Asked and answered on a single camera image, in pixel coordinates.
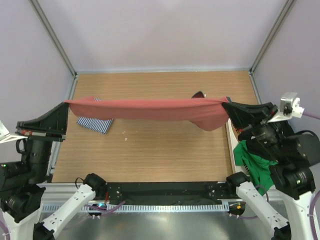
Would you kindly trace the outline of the red tank top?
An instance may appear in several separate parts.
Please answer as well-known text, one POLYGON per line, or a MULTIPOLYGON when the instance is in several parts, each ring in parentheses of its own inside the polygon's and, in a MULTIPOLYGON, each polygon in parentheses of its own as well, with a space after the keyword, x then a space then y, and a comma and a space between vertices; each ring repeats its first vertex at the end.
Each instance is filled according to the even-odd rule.
POLYGON ((66 100, 78 117, 98 120, 189 121, 205 131, 214 131, 228 122, 223 98, 112 99, 93 97, 66 100))

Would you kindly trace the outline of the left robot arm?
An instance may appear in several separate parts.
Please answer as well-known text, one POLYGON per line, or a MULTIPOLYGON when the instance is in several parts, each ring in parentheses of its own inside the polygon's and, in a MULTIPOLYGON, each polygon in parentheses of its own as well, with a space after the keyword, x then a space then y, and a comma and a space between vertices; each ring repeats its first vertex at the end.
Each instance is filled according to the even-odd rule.
POLYGON ((7 240, 55 240, 89 201, 101 200, 106 181, 90 173, 75 193, 51 216, 39 220, 46 188, 53 142, 63 142, 68 126, 69 104, 62 102, 38 118, 19 121, 11 134, 2 124, 0 142, 15 141, 21 159, 0 165, 0 226, 7 240))

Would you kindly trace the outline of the blue white striped tank top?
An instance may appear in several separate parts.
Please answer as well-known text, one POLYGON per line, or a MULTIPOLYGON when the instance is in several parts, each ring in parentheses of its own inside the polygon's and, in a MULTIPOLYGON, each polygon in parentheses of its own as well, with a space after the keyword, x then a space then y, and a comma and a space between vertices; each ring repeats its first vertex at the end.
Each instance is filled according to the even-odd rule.
POLYGON ((81 116, 77 119, 76 123, 80 127, 105 135, 109 131, 113 121, 113 119, 100 120, 81 116))

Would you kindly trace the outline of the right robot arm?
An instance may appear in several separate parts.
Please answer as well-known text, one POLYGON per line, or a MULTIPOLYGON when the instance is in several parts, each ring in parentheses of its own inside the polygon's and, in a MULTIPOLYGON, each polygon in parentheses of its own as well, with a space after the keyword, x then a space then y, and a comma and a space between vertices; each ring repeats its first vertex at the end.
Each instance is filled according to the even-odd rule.
POLYGON ((251 132, 275 161, 275 165, 269 167, 270 177, 284 202, 287 217, 281 216, 259 195, 243 172, 227 177, 226 194, 245 201, 273 240, 319 239, 315 205, 320 192, 316 189, 311 168, 320 162, 320 140, 310 130, 284 136, 278 125, 303 115, 300 101, 283 100, 280 106, 270 102, 261 105, 224 102, 222 107, 236 131, 239 134, 251 132))

